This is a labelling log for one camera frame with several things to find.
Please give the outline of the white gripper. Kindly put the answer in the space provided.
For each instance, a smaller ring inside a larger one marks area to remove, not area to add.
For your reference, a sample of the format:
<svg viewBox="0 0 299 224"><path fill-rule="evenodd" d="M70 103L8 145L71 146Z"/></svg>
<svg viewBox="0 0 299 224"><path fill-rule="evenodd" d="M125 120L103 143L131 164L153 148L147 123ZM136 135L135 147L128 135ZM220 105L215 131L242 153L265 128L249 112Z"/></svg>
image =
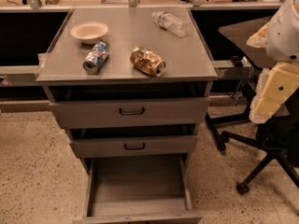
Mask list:
<svg viewBox="0 0 299 224"><path fill-rule="evenodd" d="M265 48L269 23L249 37L247 45ZM268 121L299 88L299 64L278 62L264 69L258 79L256 95L250 104L249 119L256 124Z"/></svg>

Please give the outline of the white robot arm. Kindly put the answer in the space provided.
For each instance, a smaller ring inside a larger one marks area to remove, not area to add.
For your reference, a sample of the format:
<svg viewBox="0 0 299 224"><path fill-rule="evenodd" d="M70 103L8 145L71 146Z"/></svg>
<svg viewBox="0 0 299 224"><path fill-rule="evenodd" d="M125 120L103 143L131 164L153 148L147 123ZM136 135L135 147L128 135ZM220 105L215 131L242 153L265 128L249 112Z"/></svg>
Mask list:
<svg viewBox="0 0 299 224"><path fill-rule="evenodd" d="M299 0L286 0L247 44L266 48L277 63L259 75L249 119L266 123L299 88Z"/></svg>

